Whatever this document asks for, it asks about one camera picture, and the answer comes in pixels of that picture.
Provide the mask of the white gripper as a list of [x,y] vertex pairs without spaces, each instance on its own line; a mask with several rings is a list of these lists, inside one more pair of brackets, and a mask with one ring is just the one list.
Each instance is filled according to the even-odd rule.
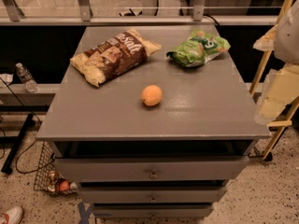
[[278,71],[271,69],[263,83],[254,120],[259,124],[274,121],[298,96],[299,65],[286,63]]

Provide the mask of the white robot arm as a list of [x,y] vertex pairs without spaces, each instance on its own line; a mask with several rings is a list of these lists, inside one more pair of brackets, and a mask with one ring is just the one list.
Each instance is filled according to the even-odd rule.
[[273,51],[285,63],[280,70],[270,72],[269,84],[263,87],[258,101],[255,121],[268,124],[299,96],[299,1],[253,47]]

